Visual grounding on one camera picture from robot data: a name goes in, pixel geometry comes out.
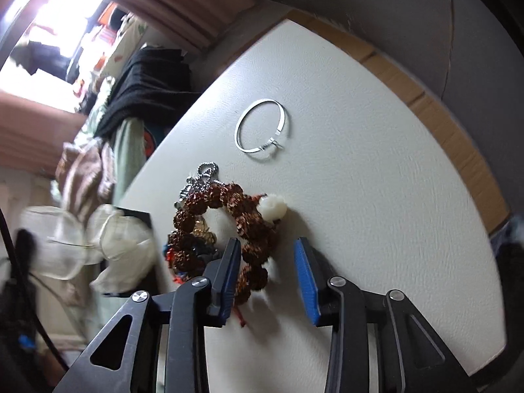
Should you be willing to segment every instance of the blue gripper pad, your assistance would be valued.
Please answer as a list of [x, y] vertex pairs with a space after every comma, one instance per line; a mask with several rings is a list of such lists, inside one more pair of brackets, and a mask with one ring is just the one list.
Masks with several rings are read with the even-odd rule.
[[225, 325], [227, 318], [231, 315], [231, 309], [235, 301], [235, 288], [238, 271], [240, 270], [240, 259], [242, 258], [242, 251], [240, 243], [236, 242], [233, 246], [231, 260], [227, 266], [225, 274], [224, 285], [221, 291], [220, 312], [218, 314], [219, 320]]
[[300, 238], [295, 241], [295, 267], [297, 268], [298, 282], [304, 307], [306, 308], [306, 315], [313, 325], [316, 325], [320, 320], [319, 288], [308, 258], [310, 253], [306, 252], [306, 248], [310, 248], [307, 239]]

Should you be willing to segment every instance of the white flower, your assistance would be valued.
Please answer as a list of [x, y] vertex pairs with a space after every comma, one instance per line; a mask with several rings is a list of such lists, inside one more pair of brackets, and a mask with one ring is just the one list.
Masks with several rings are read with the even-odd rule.
[[273, 220], [279, 220], [285, 216], [288, 206], [280, 195], [269, 194], [260, 198], [257, 210], [264, 221], [272, 223]]

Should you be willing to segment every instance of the black cable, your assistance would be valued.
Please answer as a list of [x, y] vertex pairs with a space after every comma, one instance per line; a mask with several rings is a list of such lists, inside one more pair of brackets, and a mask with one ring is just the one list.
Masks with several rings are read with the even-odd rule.
[[49, 335], [47, 335], [47, 332], [44, 329], [42, 323], [40, 322], [40, 319], [38, 319], [38, 315], [36, 314], [35, 309], [31, 305], [31, 299], [29, 298], [29, 292], [27, 291], [27, 285], [22, 275], [20, 264], [18, 263], [18, 260], [16, 258], [15, 246], [12, 244], [11, 235], [9, 234], [9, 228], [7, 227], [4, 213], [2, 213], [1, 208], [0, 208], [0, 233], [2, 234], [2, 239], [4, 240], [5, 249], [7, 251], [7, 257], [9, 257], [9, 261], [11, 262], [11, 268], [12, 268], [13, 273], [15, 274], [17, 285], [20, 287], [20, 292], [22, 293], [22, 297], [24, 298], [25, 302], [28, 305], [27, 307], [29, 309], [33, 322], [36, 325], [36, 329], [38, 333], [44, 339], [45, 344], [47, 345], [49, 350], [51, 350], [51, 353], [53, 353], [53, 356], [56, 358], [60, 366], [65, 371], [67, 371], [69, 369], [69, 366], [67, 366], [66, 361], [64, 361], [64, 358], [60, 355], [60, 352], [57, 350], [57, 348], [53, 344], [53, 341], [51, 341], [51, 338], [49, 338]]
[[61, 296], [56, 293], [56, 291], [53, 290], [49, 285], [47, 285], [43, 280], [38, 278], [32, 273], [29, 273], [29, 276], [31, 276], [36, 282], [38, 282], [42, 288], [45, 288], [62, 306], [62, 309], [64, 310], [65, 316], [67, 316], [67, 319], [69, 319], [69, 322], [71, 322], [71, 325], [73, 328], [77, 331], [77, 334], [79, 337], [82, 337], [82, 340], [87, 343], [87, 339], [85, 338], [85, 335], [83, 333], [83, 329], [80, 326], [80, 322], [78, 322], [77, 318], [74, 317], [74, 315], [71, 313], [71, 310], [69, 310], [69, 307], [67, 304], [64, 303]]

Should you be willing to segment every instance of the metal ball chain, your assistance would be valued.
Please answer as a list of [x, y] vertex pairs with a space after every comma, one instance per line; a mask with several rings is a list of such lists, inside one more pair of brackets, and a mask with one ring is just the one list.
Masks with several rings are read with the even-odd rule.
[[203, 162], [200, 164], [196, 176], [185, 179], [187, 184], [180, 191], [180, 199], [175, 202], [175, 208], [179, 210], [184, 206], [184, 202], [189, 195], [205, 191], [213, 183], [223, 186], [224, 183], [219, 181], [216, 176], [218, 176], [218, 165], [216, 163]]

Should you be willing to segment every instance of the black cloth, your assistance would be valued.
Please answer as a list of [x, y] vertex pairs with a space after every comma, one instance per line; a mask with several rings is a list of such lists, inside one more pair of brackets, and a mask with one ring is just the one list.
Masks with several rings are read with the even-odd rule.
[[95, 136], [110, 139], [126, 118], [175, 125], [200, 97], [190, 91], [181, 51], [146, 47], [133, 55], [107, 98]]
[[27, 61], [20, 63], [30, 75], [41, 69], [61, 80], [66, 80], [67, 68], [69, 67], [69, 57], [60, 54], [60, 48], [48, 46], [38, 41], [29, 41], [27, 47]]

